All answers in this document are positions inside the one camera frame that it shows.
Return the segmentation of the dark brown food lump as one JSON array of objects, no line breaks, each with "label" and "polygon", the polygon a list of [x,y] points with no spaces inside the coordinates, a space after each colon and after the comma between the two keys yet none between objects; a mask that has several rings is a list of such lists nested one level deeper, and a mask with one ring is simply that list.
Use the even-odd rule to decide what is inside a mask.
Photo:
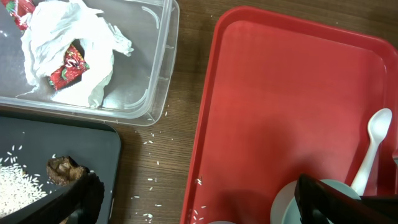
[{"label": "dark brown food lump", "polygon": [[46,171],[52,183],[65,186],[88,174],[90,170],[77,164],[70,156],[49,159]]}]

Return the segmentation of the green bowl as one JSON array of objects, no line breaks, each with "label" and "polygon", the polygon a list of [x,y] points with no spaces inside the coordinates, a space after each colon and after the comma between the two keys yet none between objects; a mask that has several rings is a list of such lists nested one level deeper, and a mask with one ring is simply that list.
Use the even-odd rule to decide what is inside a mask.
[{"label": "green bowl", "polygon": [[[360,196],[349,185],[346,185],[345,183],[332,179],[323,179],[322,182],[353,199],[361,199]],[[301,216],[299,208],[297,206],[294,196],[296,184],[296,180],[287,184],[276,195],[271,206],[271,224],[302,223],[300,220]]]}]

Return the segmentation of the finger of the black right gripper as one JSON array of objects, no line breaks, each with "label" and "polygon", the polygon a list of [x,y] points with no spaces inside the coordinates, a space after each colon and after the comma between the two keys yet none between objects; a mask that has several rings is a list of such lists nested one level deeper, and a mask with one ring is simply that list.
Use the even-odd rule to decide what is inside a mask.
[{"label": "finger of the black right gripper", "polygon": [[363,205],[389,217],[397,218],[397,195],[392,196],[361,196]]}]

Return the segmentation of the white plastic spoon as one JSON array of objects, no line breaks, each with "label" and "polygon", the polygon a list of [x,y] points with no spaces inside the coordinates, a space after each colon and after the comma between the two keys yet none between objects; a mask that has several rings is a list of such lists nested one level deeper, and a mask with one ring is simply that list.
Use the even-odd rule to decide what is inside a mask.
[{"label": "white plastic spoon", "polygon": [[369,147],[351,184],[351,188],[359,196],[364,195],[377,150],[386,138],[391,122],[392,111],[388,108],[377,111],[368,122]]}]

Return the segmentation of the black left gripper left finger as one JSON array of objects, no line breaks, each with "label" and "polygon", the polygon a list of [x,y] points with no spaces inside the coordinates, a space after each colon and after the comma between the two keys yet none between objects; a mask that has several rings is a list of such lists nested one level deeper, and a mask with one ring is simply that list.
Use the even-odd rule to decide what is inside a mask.
[{"label": "black left gripper left finger", "polygon": [[96,223],[104,199],[104,183],[95,173],[1,218],[4,224]]}]

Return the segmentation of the white rice pile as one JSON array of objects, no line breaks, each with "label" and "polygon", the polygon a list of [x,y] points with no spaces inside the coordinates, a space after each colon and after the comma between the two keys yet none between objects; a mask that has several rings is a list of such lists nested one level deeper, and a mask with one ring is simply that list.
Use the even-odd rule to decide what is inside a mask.
[{"label": "white rice pile", "polygon": [[45,172],[50,159],[22,145],[1,149],[1,218],[4,218],[55,191]]}]

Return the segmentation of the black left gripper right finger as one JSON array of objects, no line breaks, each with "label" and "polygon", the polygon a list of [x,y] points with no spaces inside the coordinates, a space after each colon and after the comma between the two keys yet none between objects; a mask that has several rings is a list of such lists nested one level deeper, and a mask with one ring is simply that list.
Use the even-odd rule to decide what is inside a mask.
[{"label": "black left gripper right finger", "polygon": [[298,178],[295,199],[301,222],[309,224],[397,224],[389,218],[307,174]]}]

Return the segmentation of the light blue bowl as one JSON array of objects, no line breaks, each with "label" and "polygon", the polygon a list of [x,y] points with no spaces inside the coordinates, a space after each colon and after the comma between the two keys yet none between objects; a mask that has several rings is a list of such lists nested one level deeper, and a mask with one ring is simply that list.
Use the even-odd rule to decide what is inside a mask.
[{"label": "light blue bowl", "polygon": [[208,224],[235,224],[235,223],[222,220],[222,221],[209,222]]}]

